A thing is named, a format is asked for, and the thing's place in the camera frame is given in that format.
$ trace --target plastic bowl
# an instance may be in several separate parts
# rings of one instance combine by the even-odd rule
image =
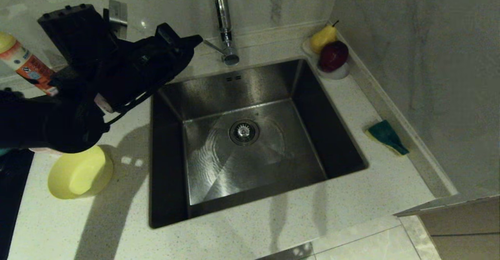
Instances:
[[[106,187],[113,162],[99,146],[61,155],[48,175],[48,190],[61,199],[88,197]]]

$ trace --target chrome faucet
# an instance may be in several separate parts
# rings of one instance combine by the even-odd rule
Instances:
[[[231,26],[231,18],[229,14],[229,6],[227,5],[227,0],[215,0],[217,17],[219,23],[219,32],[220,37],[222,38],[223,48],[218,48],[214,44],[211,44],[209,41],[204,40],[204,43],[214,48],[219,53],[221,53],[222,61],[227,66],[235,66],[239,63],[238,52],[234,47],[234,41],[232,40],[232,26]]]

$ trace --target marble wall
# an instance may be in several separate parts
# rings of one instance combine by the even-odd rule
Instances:
[[[500,0],[336,0],[331,21],[461,194],[498,195]]]
[[[180,36],[218,36],[213,0],[119,0],[128,4],[128,40],[154,34],[167,22]],[[334,0],[229,0],[234,34],[326,21]],[[43,61],[57,65],[64,60],[36,23],[45,12],[65,5],[94,4],[101,13],[108,0],[0,0],[0,30],[10,32]],[[0,64],[0,77],[13,73]]]

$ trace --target sink drain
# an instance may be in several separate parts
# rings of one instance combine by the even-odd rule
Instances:
[[[248,146],[259,138],[259,127],[254,121],[238,120],[231,126],[229,137],[236,145]]]

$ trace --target sink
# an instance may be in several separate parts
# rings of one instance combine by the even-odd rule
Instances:
[[[152,97],[152,228],[362,169],[306,60],[176,82]]]

